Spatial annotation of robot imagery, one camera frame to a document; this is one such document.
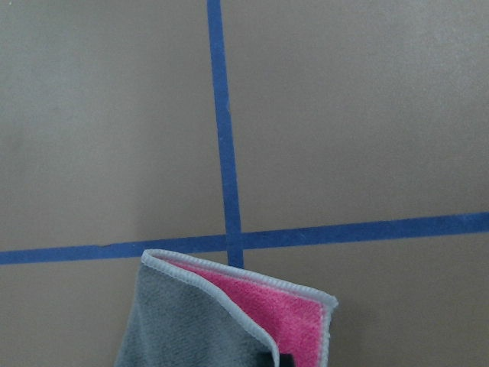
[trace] white stitched edge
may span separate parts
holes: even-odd
[[[300,297],[303,297],[306,299],[310,299],[310,300],[320,302],[323,305],[323,308],[322,308],[323,309],[323,315],[322,315],[322,343],[321,343],[321,351],[319,352],[320,353],[319,354],[319,366],[320,367],[326,367],[327,362],[328,362],[328,354],[329,354],[329,324],[331,323],[331,315],[332,315],[334,309],[338,306],[338,301],[336,300],[335,297],[327,294],[326,292],[323,292],[323,291],[320,291],[320,290],[317,290],[317,289],[314,289],[311,287],[290,283],[289,281],[283,281],[283,280],[280,280],[277,278],[270,277],[268,275],[258,274],[254,271],[249,271],[249,270],[244,270],[244,269],[239,269],[239,268],[233,268],[232,266],[219,264],[217,262],[204,260],[201,258],[194,258],[193,256],[181,254],[179,252],[173,252],[173,251],[161,250],[161,249],[148,249],[148,250],[144,251],[143,257],[141,258],[141,260],[145,263],[146,263],[146,261],[149,260],[152,264],[155,264],[158,267],[156,270],[159,270],[160,265],[162,265],[162,264],[163,264],[163,268],[168,268],[168,266],[170,266],[172,268],[183,270],[182,268],[178,268],[177,266],[173,266],[173,265],[165,262],[164,260],[181,261],[182,263],[185,263],[185,264],[195,265],[198,268],[209,269],[209,270],[217,271],[221,274],[230,275],[230,276],[235,277],[235,278],[253,281],[253,282],[258,283],[258,284],[268,285],[268,286],[271,286],[274,288],[278,288],[282,291],[286,291],[286,292],[291,293],[291,294],[296,295],[296,296],[300,296]],[[264,336],[266,334],[267,343],[265,343],[265,344],[268,345],[270,340],[273,343],[274,347],[272,348],[272,351],[273,351],[272,354],[274,355],[274,361],[275,361],[275,364],[277,367],[278,366],[278,359],[279,359],[278,354],[279,353],[278,353],[277,344],[273,341],[271,336],[261,326],[256,324],[246,313],[244,313],[242,311],[242,309],[239,308],[228,297],[228,295],[225,294],[225,292],[223,292],[219,287],[216,287],[211,282],[208,282],[206,279],[200,277],[199,275],[197,275],[195,273],[192,273],[191,271],[185,271],[185,272],[186,272],[185,278],[187,278],[189,276],[192,279],[194,279],[194,277],[198,277],[199,285],[197,285],[197,284],[193,284],[193,285],[200,287],[204,291],[206,289],[210,290],[211,288],[216,288],[216,290],[219,292],[216,292],[214,289],[212,289],[212,293],[209,293],[209,294],[212,295],[213,297],[215,297],[217,295],[217,293],[221,294],[219,296],[220,299],[223,300],[223,302],[226,304],[231,304],[233,306],[232,312],[233,313],[237,312],[236,315],[238,315],[238,317],[241,317],[241,320],[243,320],[243,322],[245,320],[246,320],[245,321],[246,323],[249,323],[251,321],[255,326],[257,326],[259,328],[259,333],[261,336]],[[221,305],[224,308],[226,308],[226,310],[228,310],[228,312],[233,317],[235,317],[235,315],[224,304],[221,304]],[[253,335],[256,339],[258,339],[251,331],[248,331],[248,332],[251,335]]]
[[[145,250],[141,257],[141,262],[149,268],[153,268],[156,271],[162,272],[171,276],[172,278],[197,287],[206,292],[209,296],[221,304],[221,306],[228,311],[231,317],[233,317],[247,333],[270,348],[272,357],[274,359],[274,367],[279,367],[280,358],[278,347],[270,334],[267,333],[267,331],[265,331],[265,329],[263,329],[260,325],[255,323],[237,304],[231,300],[231,298],[229,298],[229,296],[221,288],[217,287],[196,273],[192,273],[191,271],[187,271],[172,265],[169,262],[164,261],[162,258],[155,257],[164,256],[166,259],[170,259],[173,258],[173,256],[171,256],[172,254],[182,255],[178,252],[170,253],[166,250]]]

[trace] pink cloth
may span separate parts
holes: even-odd
[[[293,355],[296,367],[319,365],[323,315],[320,302],[246,279],[170,262],[221,288],[274,338],[280,353]]]

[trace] gray side of cloth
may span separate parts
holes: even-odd
[[[115,367],[257,367],[270,350],[213,297],[141,264]]]

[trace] towel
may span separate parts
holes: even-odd
[[[146,250],[115,367],[326,367],[337,304],[310,287]]]

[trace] blue tape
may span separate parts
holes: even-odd
[[[235,148],[232,137],[232,121],[229,111],[228,77],[226,71],[224,32],[222,30],[221,2],[207,1],[209,23],[209,46],[214,86],[215,118],[221,161],[222,195],[224,200],[225,228],[227,235],[241,233],[239,213],[238,180],[236,177]],[[240,242],[228,237],[228,263],[242,267],[243,249]]]
[[[245,249],[489,232],[489,213],[400,219],[243,234]]]
[[[161,239],[155,241],[115,243],[112,245],[84,245],[73,247],[37,248],[0,252],[0,265],[35,262],[95,260],[103,258],[133,258],[147,248],[162,248],[182,253],[225,251],[224,235]]]

